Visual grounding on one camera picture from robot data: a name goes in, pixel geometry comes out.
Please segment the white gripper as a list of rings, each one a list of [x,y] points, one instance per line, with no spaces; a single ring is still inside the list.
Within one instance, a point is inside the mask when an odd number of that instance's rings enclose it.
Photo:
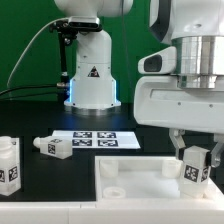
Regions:
[[[224,78],[214,89],[180,89],[175,76],[144,76],[136,85],[134,117],[139,124],[169,129],[175,157],[183,159],[184,130],[217,133],[211,166],[221,164],[224,151]]]

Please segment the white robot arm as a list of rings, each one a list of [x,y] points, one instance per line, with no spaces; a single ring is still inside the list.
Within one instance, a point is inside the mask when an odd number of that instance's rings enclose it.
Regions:
[[[54,0],[65,13],[57,22],[76,39],[76,74],[64,80],[65,104],[78,111],[119,106],[111,75],[112,41],[100,24],[103,16],[128,13],[133,0]],[[166,127],[184,158],[184,131],[207,132],[215,147],[205,160],[220,164],[224,151],[224,0],[150,0],[149,29],[166,49],[142,58],[134,96],[138,123]]]

